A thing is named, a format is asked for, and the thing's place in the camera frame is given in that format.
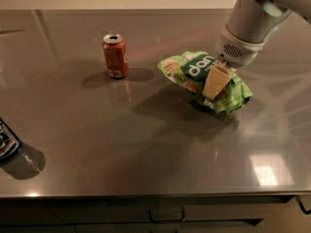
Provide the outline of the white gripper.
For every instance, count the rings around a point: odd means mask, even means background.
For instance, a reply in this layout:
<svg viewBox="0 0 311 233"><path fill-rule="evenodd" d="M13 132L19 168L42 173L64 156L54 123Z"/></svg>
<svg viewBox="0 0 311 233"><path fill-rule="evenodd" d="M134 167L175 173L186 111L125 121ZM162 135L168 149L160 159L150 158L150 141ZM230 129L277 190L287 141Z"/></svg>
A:
<svg viewBox="0 0 311 233"><path fill-rule="evenodd" d="M216 58L235 69L243 68L254 61L264 43L249 43L234 36L225 27L215 46ZM214 100L231 79L230 67L226 64L213 65L208 73L203 96Z"/></svg>

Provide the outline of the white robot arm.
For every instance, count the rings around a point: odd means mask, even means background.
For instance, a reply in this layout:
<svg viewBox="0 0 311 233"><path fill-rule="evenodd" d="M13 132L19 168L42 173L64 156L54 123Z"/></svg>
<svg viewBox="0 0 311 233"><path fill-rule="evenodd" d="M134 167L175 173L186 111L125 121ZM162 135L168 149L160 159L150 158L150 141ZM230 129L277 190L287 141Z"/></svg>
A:
<svg viewBox="0 0 311 233"><path fill-rule="evenodd" d="M203 96L215 99L233 72L254 61L291 13L310 22L311 0L237 0L216 44L217 63L209 71Z"/></svg>

